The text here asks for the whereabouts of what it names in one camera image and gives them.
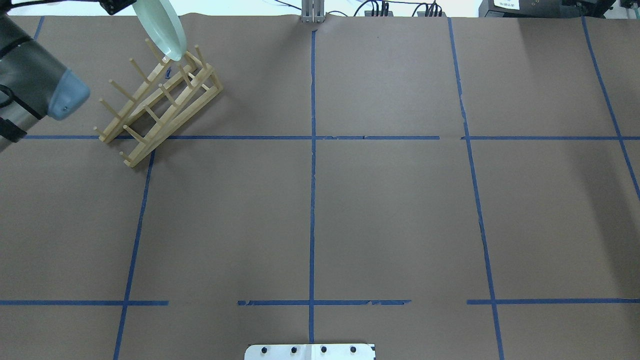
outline table surface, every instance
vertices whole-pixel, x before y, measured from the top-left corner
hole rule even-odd
[[[225,90],[130,169],[137,20],[15,20],[92,97],[2,153],[3,359],[640,357],[640,23],[186,15]]]

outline black cable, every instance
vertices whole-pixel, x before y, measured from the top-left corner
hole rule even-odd
[[[378,16],[389,16],[389,2],[388,1],[382,1],[382,11]]]
[[[11,103],[13,103],[13,100],[15,98],[15,94],[13,94],[13,91],[11,90],[11,88],[9,88],[8,86],[0,85],[0,92],[4,93],[7,97],[7,100],[0,102],[0,108],[5,108],[11,105]]]
[[[274,0],[274,1],[275,1],[276,3],[280,3],[280,4],[283,4],[283,5],[287,5],[287,6],[288,6],[288,7],[290,7],[290,8],[294,8],[294,9],[298,9],[298,10],[302,11],[302,9],[301,9],[301,8],[298,8],[297,6],[293,6],[293,5],[291,5],[291,4],[287,4],[287,3],[285,3],[284,1],[280,1],[280,0]]]
[[[360,11],[360,9],[362,9],[362,7],[366,4],[366,3],[372,3],[376,5],[376,13],[380,12],[380,5],[378,4],[378,2],[376,0],[366,0],[365,2],[363,2],[362,4],[360,4],[360,6],[358,6],[358,8],[356,9],[356,12],[353,13],[353,16],[358,15],[358,12]]]
[[[426,7],[425,12],[429,10],[429,4],[427,3],[421,3],[420,5],[415,7],[415,10],[413,11],[413,14],[411,14],[411,17],[414,17],[415,14],[418,12],[418,9],[420,8],[420,6],[424,5]]]
[[[410,3],[408,1],[387,1],[388,3],[394,3],[394,4],[413,4],[413,5],[418,5],[418,4],[422,4],[422,3]]]
[[[9,6],[9,10],[20,8],[21,6],[29,6],[29,5],[40,5],[40,4],[51,4],[51,3],[61,3],[64,0],[36,0],[36,1],[27,1],[26,3],[19,4],[11,4]],[[88,1],[91,3],[97,3],[98,0],[78,0],[78,1]]]
[[[433,12],[438,11],[436,6],[438,6],[438,4],[436,4],[436,2],[434,1],[433,4],[431,4],[431,6],[429,7],[429,11],[426,14],[424,14],[424,16],[433,17],[434,16]]]
[[[328,12],[328,13],[341,13],[341,14],[343,14],[344,16],[349,17],[349,15],[347,15],[347,14],[345,14],[345,13],[343,13],[343,12],[339,12],[338,10],[334,10],[334,11],[332,11],[332,12]]]

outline wooden peg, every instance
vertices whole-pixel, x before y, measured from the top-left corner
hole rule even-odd
[[[204,56],[202,56],[202,52],[200,51],[200,46],[196,45],[196,52],[198,53],[198,57],[200,58],[200,61],[202,62],[202,67],[204,67],[204,64],[207,63],[207,60],[205,60]]]
[[[114,108],[112,108],[112,107],[111,107],[111,105],[109,105],[109,103],[108,103],[108,102],[106,102],[106,101],[105,101],[104,99],[102,99],[102,98],[100,98],[100,100],[99,100],[99,101],[100,101],[100,103],[101,103],[102,105],[104,105],[104,107],[105,107],[105,108],[107,108],[107,110],[109,110],[109,112],[110,112],[110,113],[112,113],[112,114],[113,114],[113,116],[115,116],[117,119],[122,120],[122,117],[120,116],[120,114],[118,114],[118,112],[117,112]]]
[[[160,124],[160,125],[164,125],[164,122],[160,121],[160,118],[156,115],[156,113],[154,113],[153,110],[151,110],[151,108],[149,108],[149,105],[145,105],[145,110],[147,111],[147,113],[149,115],[151,115],[152,118],[154,118],[154,120]]]
[[[128,162],[131,162],[131,161],[132,161],[132,160],[131,160],[131,158],[130,158],[130,157],[128,157],[128,156],[126,156],[126,155],[124,154],[124,152],[122,152],[122,151],[120,151],[120,156],[122,156],[122,157],[124,158],[124,160],[127,160]]]
[[[187,83],[187,86],[188,86],[190,89],[193,89],[193,88],[194,88],[194,86],[193,86],[193,84],[191,83],[191,79],[189,79],[189,76],[187,75],[186,71],[184,71],[184,67],[182,67],[182,65],[179,65],[179,64],[178,64],[178,69],[180,70],[180,73],[182,74],[182,77],[184,78],[184,81]]]
[[[184,57],[187,60],[187,64],[189,64],[189,66],[191,66],[192,69],[197,69],[198,65],[196,65],[196,62],[193,61],[193,59],[189,56],[191,55],[191,53],[189,51],[187,51],[187,53],[185,54],[186,56]]]
[[[164,60],[162,59],[162,56],[160,56],[160,53],[158,52],[158,50],[156,49],[156,46],[154,45],[154,43],[151,42],[151,40],[149,39],[145,39],[145,42],[147,43],[147,45],[149,46],[149,49],[151,49],[151,52],[154,54],[154,56],[156,57],[156,60],[158,61],[158,63],[163,64],[164,65]]]
[[[136,63],[136,60],[133,60],[133,58],[129,59],[129,62],[131,63],[131,65],[133,65],[134,68],[136,68],[136,71],[138,71],[138,74],[140,74],[140,76],[142,76],[142,78],[144,79],[144,81],[147,84],[151,84],[151,81],[149,81],[149,78],[147,77],[147,75],[142,71],[142,69],[140,68],[140,66],[138,66],[138,63]]]
[[[175,100],[173,100],[173,97],[171,96],[171,94],[169,94],[169,90],[167,90],[162,84],[158,85],[158,87],[162,90],[162,92],[164,93],[164,96],[166,96],[166,98],[169,100],[171,105],[177,108],[178,103],[175,102]]]
[[[128,97],[128,98],[129,98],[129,100],[131,100],[131,101],[133,101],[133,102],[136,102],[136,98],[135,98],[135,97],[133,97],[133,96],[131,96],[131,94],[129,94],[126,90],[124,90],[124,88],[123,88],[122,86],[118,85],[118,83],[116,83],[116,82],[115,82],[115,81],[113,81],[113,80],[109,80],[109,84],[113,85],[113,87],[115,87],[115,88],[116,88],[116,90],[118,90],[119,92],[121,92],[121,93],[122,93],[122,95],[124,95],[124,96]]]
[[[145,138],[140,136],[140,134],[138,134],[137,132],[133,131],[133,129],[131,129],[129,126],[123,125],[122,128],[125,129],[129,134],[131,134],[131,136],[133,136],[137,141],[141,143],[147,143],[147,140]]]
[[[103,138],[107,137],[107,135],[105,133],[103,133],[102,131],[100,131],[100,129],[98,129],[97,126],[93,127],[93,130],[98,133],[98,135],[102,136]]]
[[[190,77],[191,79],[195,79],[195,78],[196,78],[196,76],[195,76],[194,74],[192,74],[192,73],[189,73],[189,77]],[[204,89],[204,91],[209,91],[209,89],[210,89],[210,88],[209,88],[207,85],[205,85],[205,84],[202,84],[201,86],[202,86],[202,88]]]

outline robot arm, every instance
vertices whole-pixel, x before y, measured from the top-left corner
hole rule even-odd
[[[12,0],[0,0],[0,152],[24,138],[27,130],[45,116],[63,120],[89,98],[90,90],[82,80],[6,14],[20,6],[58,1],[13,4]],[[167,0],[79,1],[100,3],[110,15],[135,3],[134,9],[149,36],[167,56],[180,60],[186,52],[182,24]],[[163,12],[166,19],[158,17]],[[171,24],[172,29],[165,28],[166,24]]]
[[[63,120],[88,98],[89,88],[0,13],[0,151],[45,116]]]

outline metal bracket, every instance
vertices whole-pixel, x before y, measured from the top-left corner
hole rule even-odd
[[[244,360],[375,360],[371,344],[251,345]]]
[[[324,0],[302,0],[302,22],[324,22]]]

